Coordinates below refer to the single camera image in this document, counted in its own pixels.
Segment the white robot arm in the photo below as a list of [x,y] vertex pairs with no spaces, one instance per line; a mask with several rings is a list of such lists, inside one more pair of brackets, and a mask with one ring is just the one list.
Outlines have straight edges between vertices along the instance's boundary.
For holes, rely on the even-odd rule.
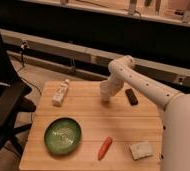
[[190,94],[164,85],[133,70],[134,59],[127,55],[112,60],[110,76],[100,83],[100,94],[108,102],[125,83],[162,110],[161,171],[190,171]]

